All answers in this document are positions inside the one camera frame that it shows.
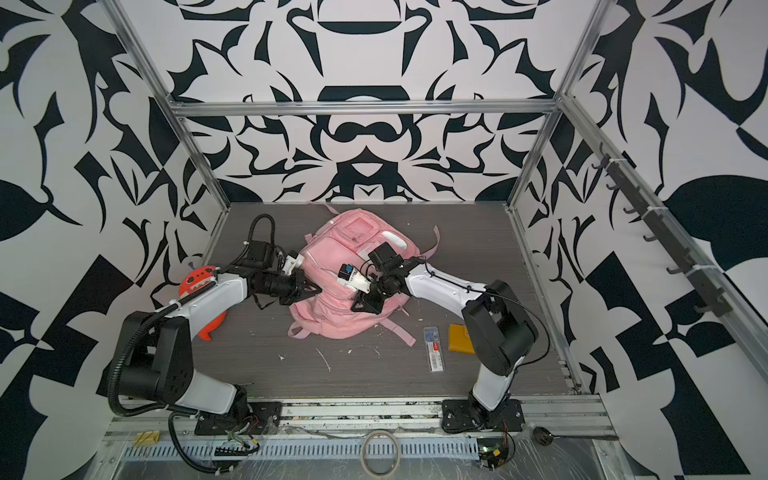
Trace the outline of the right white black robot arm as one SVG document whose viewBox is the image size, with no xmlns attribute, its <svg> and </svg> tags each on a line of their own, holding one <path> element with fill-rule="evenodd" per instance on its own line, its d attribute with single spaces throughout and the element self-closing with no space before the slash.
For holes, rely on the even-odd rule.
<svg viewBox="0 0 768 480">
<path fill-rule="evenodd" d="M 509 285 L 449 275 L 421 257 L 403 258 L 387 243 L 375 248 L 369 260 L 376 274 L 356 294 L 352 310 L 379 314 L 387 299 L 404 294 L 460 317 L 480 361 L 470 406 L 482 417 L 501 412 L 517 369 L 539 337 L 535 315 L 519 303 Z"/>
</svg>

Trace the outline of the yellow tape piece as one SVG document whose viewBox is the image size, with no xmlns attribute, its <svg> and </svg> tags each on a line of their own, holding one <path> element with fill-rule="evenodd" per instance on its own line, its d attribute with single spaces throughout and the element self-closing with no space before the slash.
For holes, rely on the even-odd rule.
<svg viewBox="0 0 768 480">
<path fill-rule="evenodd" d="M 134 448 L 143 448 L 156 445 L 160 440 L 160 431 L 144 431 L 136 435 L 133 440 L 132 446 Z"/>
</svg>

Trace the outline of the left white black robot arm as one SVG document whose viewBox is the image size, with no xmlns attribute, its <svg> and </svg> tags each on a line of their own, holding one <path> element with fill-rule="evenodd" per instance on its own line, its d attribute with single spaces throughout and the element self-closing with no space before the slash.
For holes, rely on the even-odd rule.
<svg viewBox="0 0 768 480">
<path fill-rule="evenodd" d="M 107 401 L 120 417 L 155 410 L 203 414 L 243 421 L 247 391 L 200 373 L 193 340 L 216 318 L 242 302 L 268 296 L 291 306 L 321 293 L 286 254 L 271 231 L 265 240 L 249 235 L 226 267 L 212 269 L 201 286 L 154 312 L 134 312 L 123 322 L 106 381 Z"/>
</svg>

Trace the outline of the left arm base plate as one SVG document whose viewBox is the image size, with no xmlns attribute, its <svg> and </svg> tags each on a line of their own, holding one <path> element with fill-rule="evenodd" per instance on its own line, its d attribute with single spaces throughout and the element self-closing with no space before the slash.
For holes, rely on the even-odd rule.
<svg viewBox="0 0 768 480">
<path fill-rule="evenodd" d="M 202 414 L 197 420 L 197 436 L 225 435 L 234 431 L 242 435 L 262 435 L 280 425 L 283 404 L 278 401 L 236 404 L 226 414 Z"/>
</svg>

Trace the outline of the pink student backpack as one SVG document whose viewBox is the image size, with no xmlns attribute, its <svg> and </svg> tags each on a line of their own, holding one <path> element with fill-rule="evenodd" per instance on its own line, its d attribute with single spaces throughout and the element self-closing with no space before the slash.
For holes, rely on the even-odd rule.
<svg viewBox="0 0 768 480">
<path fill-rule="evenodd" d="M 374 313 L 352 310 L 359 293 L 373 291 L 373 264 L 369 254 L 388 244 L 403 258 L 430 258 L 436 247 L 421 251 L 417 245 L 376 214 L 354 209 L 337 213 L 315 234 L 305 237 L 307 245 L 300 251 L 299 267 L 305 277 L 320 287 L 321 292 L 289 307 L 293 323 L 288 336 L 305 339 L 312 334 L 330 339 L 346 339 L 380 325 L 413 346 L 415 338 L 389 319 L 403 308 L 408 296 L 396 294 L 383 302 Z"/>
</svg>

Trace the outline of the roll of clear tape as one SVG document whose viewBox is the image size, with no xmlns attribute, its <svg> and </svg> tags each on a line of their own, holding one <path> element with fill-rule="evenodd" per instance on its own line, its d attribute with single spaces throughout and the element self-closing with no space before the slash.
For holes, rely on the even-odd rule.
<svg viewBox="0 0 768 480">
<path fill-rule="evenodd" d="M 392 462 L 386 471 L 377 471 L 370 459 L 380 460 L 391 458 Z M 398 470 L 402 461 L 402 447 L 397 437 L 386 430 L 370 431 L 360 446 L 359 460 L 363 471 L 373 479 L 390 479 Z"/>
</svg>

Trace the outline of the clear pen refill box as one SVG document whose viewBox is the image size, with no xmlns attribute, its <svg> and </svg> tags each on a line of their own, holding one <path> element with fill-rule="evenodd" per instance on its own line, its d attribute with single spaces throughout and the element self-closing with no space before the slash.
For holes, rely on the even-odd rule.
<svg viewBox="0 0 768 480">
<path fill-rule="evenodd" d="M 438 328 L 434 326 L 425 327 L 424 341 L 427 350 L 430 372 L 443 372 L 444 362 Z"/>
</svg>

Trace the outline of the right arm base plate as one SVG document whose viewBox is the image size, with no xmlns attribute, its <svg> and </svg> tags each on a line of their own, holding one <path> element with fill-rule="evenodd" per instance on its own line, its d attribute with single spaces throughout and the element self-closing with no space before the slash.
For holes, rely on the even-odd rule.
<svg viewBox="0 0 768 480">
<path fill-rule="evenodd" d="M 441 429 L 448 434 L 520 432 L 525 424 L 521 403 L 511 398 L 504 399 L 495 410 L 487 410 L 473 397 L 444 400 L 441 408 Z"/>
</svg>

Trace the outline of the red monster plush toy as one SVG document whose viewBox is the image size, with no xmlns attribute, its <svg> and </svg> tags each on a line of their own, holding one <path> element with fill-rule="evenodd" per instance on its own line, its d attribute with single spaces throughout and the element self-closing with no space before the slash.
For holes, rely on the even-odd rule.
<svg viewBox="0 0 768 480">
<path fill-rule="evenodd" d="M 207 292 L 207 287 L 213 285 L 213 280 L 216 273 L 217 268 L 212 265 L 201 266 L 193 269 L 182 280 L 178 288 L 178 295 L 180 297 L 194 295 L 195 298 L 198 298 L 200 295 Z M 204 327 L 200 329 L 200 331 L 197 333 L 198 337 L 203 341 L 210 342 L 212 340 L 212 334 L 221 327 L 226 318 L 227 311 L 220 313 L 216 318 L 209 321 Z"/>
</svg>

